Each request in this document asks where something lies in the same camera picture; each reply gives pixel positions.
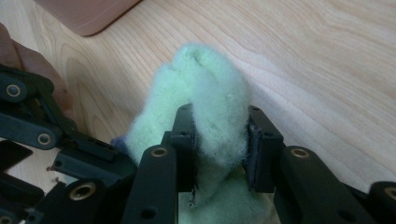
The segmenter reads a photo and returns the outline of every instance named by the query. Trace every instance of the metal bolt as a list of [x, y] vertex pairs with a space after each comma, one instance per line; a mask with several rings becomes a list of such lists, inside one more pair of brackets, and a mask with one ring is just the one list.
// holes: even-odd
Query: metal bolt
[[168, 152], [169, 151], [166, 148], [162, 148], [162, 147], [154, 148], [151, 151], [151, 156], [153, 156], [153, 157], [162, 157], [162, 156], [165, 156], [166, 154], [168, 154]]
[[306, 150], [300, 149], [300, 148], [294, 148], [291, 150], [291, 154], [295, 157], [298, 158], [308, 158], [309, 153]]
[[73, 188], [69, 193], [69, 198], [73, 201], [81, 201], [89, 198], [96, 192], [96, 185], [93, 182], [87, 182]]
[[385, 193], [388, 194], [388, 196], [396, 201], [396, 188], [393, 187], [387, 187], [384, 189]]
[[11, 84], [6, 88], [7, 95], [11, 97], [17, 97], [21, 95], [21, 88], [17, 85]]
[[8, 216], [0, 217], [0, 224], [12, 224], [11, 217], [8, 217]]
[[37, 141], [40, 145], [46, 146], [50, 143], [50, 135], [47, 133], [42, 133], [37, 137]]

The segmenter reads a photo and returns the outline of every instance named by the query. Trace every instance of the wooden table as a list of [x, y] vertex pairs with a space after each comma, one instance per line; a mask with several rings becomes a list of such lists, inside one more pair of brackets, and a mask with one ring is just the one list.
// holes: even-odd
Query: wooden table
[[[253, 105], [287, 145], [308, 147], [349, 185], [396, 181], [396, 4], [391, 0], [144, 0], [102, 33], [73, 34], [33, 1], [0, 1], [0, 22], [42, 53], [74, 95], [79, 129], [124, 134], [156, 69], [187, 42], [246, 75]], [[10, 170], [45, 191], [55, 151]]]

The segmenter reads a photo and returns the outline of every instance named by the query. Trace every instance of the fuzzy fabric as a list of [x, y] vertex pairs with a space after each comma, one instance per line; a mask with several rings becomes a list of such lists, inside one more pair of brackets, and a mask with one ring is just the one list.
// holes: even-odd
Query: fuzzy fabric
[[204, 45], [181, 48], [156, 73], [143, 112], [125, 136], [136, 164], [143, 152], [161, 143], [177, 109], [192, 103], [199, 134], [197, 183], [179, 193], [179, 223], [265, 223], [273, 209], [268, 196], [248, 190], [240, 161], [246, 156], [250, 90], [238, 69]]

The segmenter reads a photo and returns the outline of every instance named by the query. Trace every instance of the wood grain surface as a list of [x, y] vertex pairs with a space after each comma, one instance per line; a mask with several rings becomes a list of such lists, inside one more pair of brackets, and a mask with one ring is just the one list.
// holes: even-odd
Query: wood grain surface
[[[199, 42], [244, 72], [251, 103], [287, 145], [314, 150], [364, 191], [396, 181], [395, 1], [144, 0], [102, 33], [81, 37], [33, 1], [3, 0], [0, 22], [59, 71], [79, 129], [103, 141], [128, 130], [156, 69]], [[59, 176], [42, 174], [50, 154], [10, 172], [48, 190]]]

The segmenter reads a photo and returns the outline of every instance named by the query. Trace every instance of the brown object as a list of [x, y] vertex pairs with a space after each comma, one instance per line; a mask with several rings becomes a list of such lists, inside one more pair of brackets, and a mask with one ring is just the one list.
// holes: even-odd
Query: brown object
[[104, 30], [140, 0], [35, 0], [78, 35]]

